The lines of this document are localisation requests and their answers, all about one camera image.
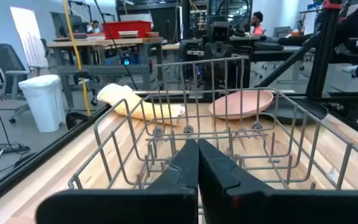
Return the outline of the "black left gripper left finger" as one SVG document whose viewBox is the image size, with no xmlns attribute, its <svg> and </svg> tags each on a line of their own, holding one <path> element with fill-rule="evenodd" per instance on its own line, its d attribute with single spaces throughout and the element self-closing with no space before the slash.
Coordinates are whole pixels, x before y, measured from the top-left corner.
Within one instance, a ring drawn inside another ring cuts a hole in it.
<svg viewBox="0 0 358 224">
<path fill-rule="evenodd" d="M 36 224 L 196 224 L 198 143 L 187 140 L 146 189 L 64 190 L 36 210 Z"/>
</svg>

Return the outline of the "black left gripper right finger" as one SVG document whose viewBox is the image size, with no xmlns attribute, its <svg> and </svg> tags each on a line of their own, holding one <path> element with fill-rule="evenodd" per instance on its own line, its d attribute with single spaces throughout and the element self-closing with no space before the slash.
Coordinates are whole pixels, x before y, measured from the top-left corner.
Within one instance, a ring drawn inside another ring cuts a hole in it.
<svg viewBox="0 0 358 224">
<path fill-rule="evenodd" d="M 208 141 L 198 147 L 207 224 L 358 224 L 358 190 L 277 190 Z"/>
</svg>

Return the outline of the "grey wire dish rack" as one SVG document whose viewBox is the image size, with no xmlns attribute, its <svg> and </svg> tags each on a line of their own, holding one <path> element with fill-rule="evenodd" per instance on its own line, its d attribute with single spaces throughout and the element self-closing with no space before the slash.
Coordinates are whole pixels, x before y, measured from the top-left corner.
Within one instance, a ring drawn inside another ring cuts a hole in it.
<svg viewBox="0 0 358 224">
<path fill-rule="evenodd" d="M 301 126 L 260 116 L 219 119 L 209 112 L 215 100 L 243 90 L 273 94 L 304 112 Z M 142 189 L 169 166 L 187 140 L 204 139 L 241 169 L 276 189 L 358 190 L 358 132 L 330 114 L 322 120 L 274 88 L 156 91 L 160 104 L 183 105 L 178 126 L 131 118 L 109 109 L 94 122 L 91 154 L 69 180 L 72 189 Z"/>
</svg>

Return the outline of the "pink plate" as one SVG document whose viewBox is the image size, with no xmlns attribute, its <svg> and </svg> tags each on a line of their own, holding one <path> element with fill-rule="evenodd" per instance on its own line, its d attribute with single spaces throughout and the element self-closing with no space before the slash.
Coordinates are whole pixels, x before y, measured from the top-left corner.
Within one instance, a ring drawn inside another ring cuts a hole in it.
<svg viewBox="0 0 358 224">
<path fill-rule="evenodd" d="M 209 112 L 219 119 L 241 119 L 266 110 L 273 94 L 265 90 L 243 90 L 223 96 L 209 105 Z"/>
</svg>

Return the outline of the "black shelving rack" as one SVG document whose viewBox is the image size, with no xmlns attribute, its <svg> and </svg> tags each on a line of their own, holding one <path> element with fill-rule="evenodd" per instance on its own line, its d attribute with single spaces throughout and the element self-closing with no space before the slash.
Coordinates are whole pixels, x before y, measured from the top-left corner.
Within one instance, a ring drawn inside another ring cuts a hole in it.
<svg viewBox="0 0 358 224">
<path fill-rule="evenodd" d="M 253 0 L 115 0 L 120 21 L 149 20 L 169 43 L 208 34 L 214 21 L 250 30 Z"/>
</svg>

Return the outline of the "red plastic bin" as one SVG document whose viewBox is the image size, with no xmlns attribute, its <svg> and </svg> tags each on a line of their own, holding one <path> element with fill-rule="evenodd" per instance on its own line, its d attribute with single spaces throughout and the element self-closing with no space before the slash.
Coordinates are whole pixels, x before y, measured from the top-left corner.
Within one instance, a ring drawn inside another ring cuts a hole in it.
<svg viewBox="0 0 358 224">
<path fill-rule="evenodd" d="M 146 38 L 152 31 L 151 22 L 148 21 L 121 21 L 102 23 L 106 39 L 119 39 L 121 31 L 137 31 L 139 38 Z"/>
</svg>

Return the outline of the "yellow waffle dish towel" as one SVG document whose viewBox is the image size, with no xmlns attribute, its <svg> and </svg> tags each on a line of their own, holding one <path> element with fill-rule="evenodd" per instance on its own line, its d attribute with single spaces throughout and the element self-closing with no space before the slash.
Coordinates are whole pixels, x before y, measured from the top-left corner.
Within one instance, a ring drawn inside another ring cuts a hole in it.
<svg viewBox="0 0 358 224">
<path fill-rule="evenodd" d="M 185 115 L 183 105 L 160 104 L 162 97 L 152 95 L 152 99 L 144 101 L 133 89 L 115 83 L 106 85 L 97 95 L 98 101 L 108 103 L 114 111 L 122 116 L 131 113 L 131 118 L 178 126 Z"/>
</svg>

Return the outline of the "wooden top workbench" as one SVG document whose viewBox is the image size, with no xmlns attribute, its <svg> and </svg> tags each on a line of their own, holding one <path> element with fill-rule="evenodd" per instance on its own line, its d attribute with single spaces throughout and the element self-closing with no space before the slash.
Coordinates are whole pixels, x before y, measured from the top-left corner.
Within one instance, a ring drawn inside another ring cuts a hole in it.
<svg viewBox="0 0 358 224">
<path fill-rule="evenodd" d="M 104 61 L 103 51 L 106 49 L 113 49 L 119 51 L 123 47 L 130 47 L 133 45 L 138 46 L 141 63 L 138 65 L 124 65 L 124 64 L 111 64 L 111 65 L 92 65 L 90 63 L 83 64 L 81 69 L 88 72 L 91 77 L 110 78 L 110 77 L 124 77 L 124 76 L 142 76 L 140 83 L 134 83 L 133 87 L 136 90 L 156 90 L 158 88 L 157 82 L 162 79 L 162 69 L 157 70 L 157 76 L 153 77 L 150 73 L 149 55 L 147 51 L 148 46 L 153 46 L 157 50 L 157 62 L 162 63 L 162 37 L 150 37 L 139 39 L 115 39 L 115 40 L 80 40 L 76 46 L 83 47 L 86 52 L 90 52 L 91 48 L 95 48 L 100 54 L 100 60 Z M 54 52 L 55 60 L 57 63 L 58 75 L 62 81 L 63 92 L 68 104 L 68 108 L 74 108 L 72 91 L 74 86 L 69 84 L 68 77 L 76 75 L 78 67 L 76 65 L 63 64 L 63 50 L 73 50 L 71 41 L 66 42 L 48 42 L 47 47 Z"/>
</svg>

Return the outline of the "black plate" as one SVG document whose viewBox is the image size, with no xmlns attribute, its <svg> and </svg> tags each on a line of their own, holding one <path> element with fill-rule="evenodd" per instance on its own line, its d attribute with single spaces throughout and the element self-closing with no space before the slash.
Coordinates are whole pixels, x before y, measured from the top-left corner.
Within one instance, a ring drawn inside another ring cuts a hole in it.
<svg viewBox="0 0 358 224">
<path fill-rule="evenodd" d="M 293 102 L 295 102 L 298 106 L 301 108 L 307 110 L 309 113 L 311 113 L 314 117 L 318 118 L 319 120 L 322 120 L 326 117 L 328 114 L 328 110 L 318 103 L 304 100 L 304 99 L 291 99 Z M 267 119 L 273 120 L 273 116 L 277 115 L 277 119 L 282 124 L 292 124 L 293 118 L 295 118 L 295 125 L 301 126 L 303 124 L 304 120 L 304 112 L 301 109 L 297 109 L 296 116 L 294 116 L 294 109 L 295 105 L 293 103 L 290 103 L 288 100 L 284 98 L 280 98 L 278 101 L 278 108 L 275 109 L 275 99 L 273 99 L 270 106 L 264 110 L 260 116 L 264 116 Z"/>
</svg>

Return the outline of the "red clamp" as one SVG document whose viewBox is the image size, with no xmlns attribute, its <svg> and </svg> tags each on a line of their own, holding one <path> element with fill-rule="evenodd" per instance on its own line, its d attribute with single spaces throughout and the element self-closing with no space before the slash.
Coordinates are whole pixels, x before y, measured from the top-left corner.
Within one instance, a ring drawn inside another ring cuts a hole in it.
<svg viewBox="0 0 358 224">
<path fill-rule="evenodd" d="M 323 1 L 323 9 L 334 9 L 334 10 L 341 10 L 342 9 L 342 3 L 335 3 L 334 0 L 324 0 Z"/>
</svg>

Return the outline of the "white trash bin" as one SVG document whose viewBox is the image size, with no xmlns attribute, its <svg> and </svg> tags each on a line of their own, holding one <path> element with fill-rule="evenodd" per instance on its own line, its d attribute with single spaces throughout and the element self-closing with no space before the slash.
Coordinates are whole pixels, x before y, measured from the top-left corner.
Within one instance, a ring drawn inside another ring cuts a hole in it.
<svg viewBox="0 0 358 224">
<path fill-rule="evenodd" d="M 65 124 L 60 77 L 41 75 L 18 83 L 41 133 L 51 133 Z"/>
</svg>

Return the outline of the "black mesh office chair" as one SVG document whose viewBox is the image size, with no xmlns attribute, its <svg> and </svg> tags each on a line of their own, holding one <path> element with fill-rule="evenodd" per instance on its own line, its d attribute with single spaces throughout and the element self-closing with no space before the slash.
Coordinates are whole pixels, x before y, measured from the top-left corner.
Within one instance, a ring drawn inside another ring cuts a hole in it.
<svg viewBox="0 0 358 224">
<path fill-rule="evenodd" d="M 40 75 L 40 66 L 25 67 L 10 44 L 0 44 L 0 71 L 4 75 L 3 95 L 6 98 L 25 100 L 19 82 L 27 80 L 32 69 L 37 70 L 37 76 Z"/>
</svg>

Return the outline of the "black aluminium table frame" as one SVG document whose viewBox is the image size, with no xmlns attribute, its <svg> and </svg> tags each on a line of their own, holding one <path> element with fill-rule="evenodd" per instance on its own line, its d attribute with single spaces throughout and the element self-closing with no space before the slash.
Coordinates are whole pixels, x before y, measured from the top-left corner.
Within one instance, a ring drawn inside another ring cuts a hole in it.
<svg viewBox="0 0 358 224">
<path fill-rule="evenodd" d="M 332 19 L 324 19 L 321 27 L 318 29 L 323 34 L 319 39 L 310 37 L 291 37 L 290 40 L 283 40 L 282 44 L 300 44 L 304 43 L 305 47 L 310 47 L 311 42 L 314 41 L 318 47 L 318 58 L 314 64 L 320 69 L 328 67 L 329 63 L 343 63 L 346 61 L 344 56 L 337 56 L 334 49 L 347 42 L 345 37 L 339 36 L 339 30 L 342 25 L 334 25 Z M 355 101 L 358 99 L 358 92 L 335 93 L 335 97 L 342 100 Z M 109 109 L 109 106 L 104 106 L 98 110 L 95 115 L 87 116 L 79 124 L 68 125 L 68 132 L 61 138 L 51 143 L 45 149 L 39 152 L 27 153 L 24 157 L 19 159 L 17 164 L 13 164 L 11 170 L 0 179 L 0 200 L 5 197 L 14 187 L 20 184 L 25 178 L 39 169 L 47 161 L 51 160 L 56 153 L 63 150 L 69 143 L 80 138 L 80 135 L 85 132 L 85 129 L 92 126 L 93 123 L 101 117 L 101 115 Z"/>
</svg>

